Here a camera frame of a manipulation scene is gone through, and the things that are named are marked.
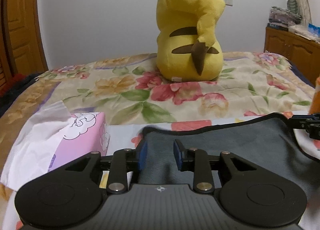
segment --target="metal pin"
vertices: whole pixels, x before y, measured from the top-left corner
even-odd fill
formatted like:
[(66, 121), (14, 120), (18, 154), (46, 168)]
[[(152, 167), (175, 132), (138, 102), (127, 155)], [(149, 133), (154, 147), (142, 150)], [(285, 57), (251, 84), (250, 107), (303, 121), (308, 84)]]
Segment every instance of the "metal pin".
[(118, 182), (111, 183), (108, 188), (112, 191), (121, 191), (124, 189), (124, 185)]
[(208, 182), (198, 183), (196, 187), (197, 187), (197, 189), (200, 189), (202, 191), (207, 191), (207, 190), (212, 189), (212, 185)]

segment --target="yellow plush toy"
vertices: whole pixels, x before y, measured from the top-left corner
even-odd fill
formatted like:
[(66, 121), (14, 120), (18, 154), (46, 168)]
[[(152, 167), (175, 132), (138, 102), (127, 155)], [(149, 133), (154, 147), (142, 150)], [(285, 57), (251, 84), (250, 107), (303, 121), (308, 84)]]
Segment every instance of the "yellow plush toy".
[(223, 0), (158, 0), (157, 66), (171, 81), (209, 81), (221, 72), (223, 55), (215, 36)]

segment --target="white tag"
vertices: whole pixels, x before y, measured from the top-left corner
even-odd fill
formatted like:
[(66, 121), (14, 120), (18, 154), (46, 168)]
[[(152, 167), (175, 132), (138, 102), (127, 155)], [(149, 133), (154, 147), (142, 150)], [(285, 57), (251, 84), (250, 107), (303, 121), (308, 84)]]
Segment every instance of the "white tag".
[(181, 77), (171, 77), (171, 81), (173, 81), (173, 82), (182, 82), (182, 78)]

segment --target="pink tissue box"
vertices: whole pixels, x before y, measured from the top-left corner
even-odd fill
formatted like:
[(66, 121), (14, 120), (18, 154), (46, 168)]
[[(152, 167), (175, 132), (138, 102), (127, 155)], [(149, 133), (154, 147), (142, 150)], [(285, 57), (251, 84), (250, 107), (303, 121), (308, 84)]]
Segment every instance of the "pink tissue box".
[(48, 169), (52, 171), (91, 151), (106, 155), (110, 135), (104, 113), (78, 113), (56, 149)]

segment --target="gray mat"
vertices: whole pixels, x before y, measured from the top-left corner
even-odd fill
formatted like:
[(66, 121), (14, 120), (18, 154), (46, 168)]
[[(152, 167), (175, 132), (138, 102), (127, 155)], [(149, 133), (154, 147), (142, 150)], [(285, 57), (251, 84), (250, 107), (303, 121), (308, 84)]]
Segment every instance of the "gray mat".
[[(218, 156), (221, 151), (228, 150), (295, 182), (309, 198), (320, 186), (320, 163), (302, 153), (284, 119), (274, 117), (256, 120), (258, 122), (252, 124), (244, 123), (242, 126), (211, 130), (196, 135), (169, 135), (171, 132), (162, 130), (144, 133), (148, 143), (148, 155), (138, 183), (187, 183), (192, 186), (193, 173), (178, 171), (175, 163), (173, 141), (180, 139), (186, 148), (201, 148), (209, 155)], [(213, 175), (215, 186), (219, 187), (219, 178), (216, 173)]]

